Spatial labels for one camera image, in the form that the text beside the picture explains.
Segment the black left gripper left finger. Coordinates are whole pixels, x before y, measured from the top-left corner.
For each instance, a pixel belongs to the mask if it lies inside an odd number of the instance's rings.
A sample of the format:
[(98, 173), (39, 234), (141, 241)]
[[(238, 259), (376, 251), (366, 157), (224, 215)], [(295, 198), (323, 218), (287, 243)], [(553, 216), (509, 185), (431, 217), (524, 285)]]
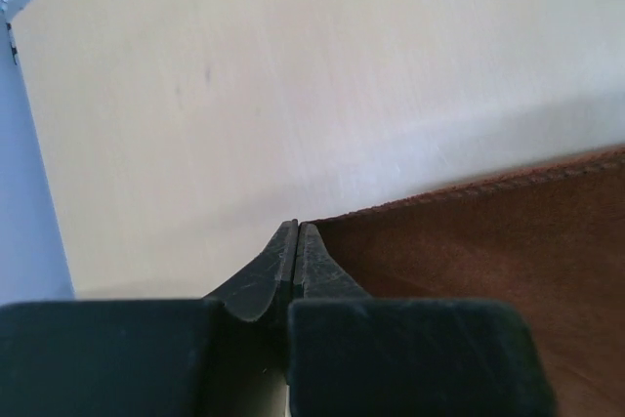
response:
[(299, 227), (194, 299), (28, 302), (1, 310), (5, 416), (282, 416)]

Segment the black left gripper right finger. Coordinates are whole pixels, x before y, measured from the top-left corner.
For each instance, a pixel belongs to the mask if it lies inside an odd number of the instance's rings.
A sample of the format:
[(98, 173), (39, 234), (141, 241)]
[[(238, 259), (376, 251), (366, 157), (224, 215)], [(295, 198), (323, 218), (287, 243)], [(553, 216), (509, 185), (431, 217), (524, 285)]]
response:
[(529, 328), (486, 299), (375, 299), (300, 228), (287, 313), (294, 416), (553, 416)]

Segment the brown towel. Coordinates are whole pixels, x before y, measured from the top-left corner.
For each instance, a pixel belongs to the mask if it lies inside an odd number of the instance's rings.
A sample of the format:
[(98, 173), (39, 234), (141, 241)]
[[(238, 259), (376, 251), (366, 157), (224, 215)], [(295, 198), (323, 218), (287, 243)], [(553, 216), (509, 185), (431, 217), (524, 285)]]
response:
[(322, 219), (378, 297), (485, 297), (527, 320), (562, 416), (624, 412), (624, 151)]

